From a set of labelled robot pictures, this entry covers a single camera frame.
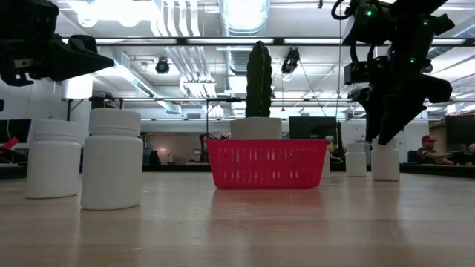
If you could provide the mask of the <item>white ceiling air duct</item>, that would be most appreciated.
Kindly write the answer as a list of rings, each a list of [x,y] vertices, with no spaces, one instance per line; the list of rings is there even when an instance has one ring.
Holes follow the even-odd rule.
[[[164,95],[158,93],[157,88],[144,80],[135,70],[131,68],[131,57],[126,52],[116,53],[112,50],[101,52],[103,56],[111,56],[114,65],[94,73],[97,79],[107,79],[113,88],[134,88],[138,91],[140,98],[154,99],[167,113],[181,114],[183,109],[173,104],[169,100],[164,100]]]

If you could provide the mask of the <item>silver round ventilation duct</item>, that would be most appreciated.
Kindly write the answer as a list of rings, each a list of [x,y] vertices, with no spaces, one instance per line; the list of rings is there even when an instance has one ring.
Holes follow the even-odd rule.
[[[262,36],[269,20],[270,0],[220,0],[224,36]]]

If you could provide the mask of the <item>white plastic pill bottle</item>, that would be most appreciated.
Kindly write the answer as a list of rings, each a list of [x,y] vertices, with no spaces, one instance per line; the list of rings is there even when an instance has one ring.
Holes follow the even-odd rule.
[[[43,119],[34,123],[27,161],[28,199],[77,194],[82,149],[79,132],[76,122]]]
[[[398,182],[400,180],[399,152],[395,139],[380,145],[372,141],[371,176],[374,181]]]
[[[141,200],[143,141],[141,115],[122,109],[90,112],[85,140],[81,207],[109,211],[138,206]]]
[[[324,157],[324,165],[323,165],[322,174],[321,174],[322,179],[331,178],[330,163],[331,163],[330,152],[326,151],[325,157]]]
[[[365,144],[350,143],[345,153],[346,174],[349,177],[365,177],[367,175],[367,160]]]

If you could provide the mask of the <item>tall green cactus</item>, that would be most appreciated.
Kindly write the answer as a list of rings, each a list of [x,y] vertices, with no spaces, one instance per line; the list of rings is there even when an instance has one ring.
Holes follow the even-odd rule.
[[[246,80],[246,117],[270,117],[272,57],[262,41],[249,54]]]

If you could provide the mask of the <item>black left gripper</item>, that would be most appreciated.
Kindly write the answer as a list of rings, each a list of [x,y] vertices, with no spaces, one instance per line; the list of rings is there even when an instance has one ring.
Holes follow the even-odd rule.
[[[89,50],[91,36],[75,35],[67,43],[59,35],[46,39],[9,39],[0,36],[0,78],[10,86],[27,86],[33,80],[64,81],[113,67],[114,61]],[[55,45],[55,59],[51,48]]]

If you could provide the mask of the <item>red plastic slotted basket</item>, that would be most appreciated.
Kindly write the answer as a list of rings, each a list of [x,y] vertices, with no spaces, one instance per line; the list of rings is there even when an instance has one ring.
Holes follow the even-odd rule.
[[[219,189],[307,189],[319,186],[325,139],[209,140]]]

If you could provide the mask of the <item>black computer monitor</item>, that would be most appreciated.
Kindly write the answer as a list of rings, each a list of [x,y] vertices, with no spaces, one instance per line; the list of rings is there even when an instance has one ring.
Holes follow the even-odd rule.
[[[445,124],[448,151],[467,151],[475,144],[475,115],[446,116]]]
[[[0,120],[0,144],[17,138],[19,143],[27,143],[31,119],[6,119]]]
[[[337,121],[329,116],[294,116],[289,118],[290,139],[328,139],[336,141]]]

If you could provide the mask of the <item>red flat object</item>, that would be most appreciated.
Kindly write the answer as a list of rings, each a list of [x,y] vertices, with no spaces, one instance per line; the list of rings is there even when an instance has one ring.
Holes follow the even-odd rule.
[[[18,139],[16,137],[13,137],[12,139],[8,140],[3,145],[0,145],[0,155],[2,155],[5,151],[10,151],[18,143],[19,143]]]

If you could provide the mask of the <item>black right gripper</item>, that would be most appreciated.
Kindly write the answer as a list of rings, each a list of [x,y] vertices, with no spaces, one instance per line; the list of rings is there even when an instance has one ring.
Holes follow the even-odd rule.
[[[358,102],[366,112],[366,141],[386,145],[430,103],[447,102],[449,81],[424,74],[433,38],[455,27],[449,18],[400,18],[383,68],[371,87],[363,88]]]

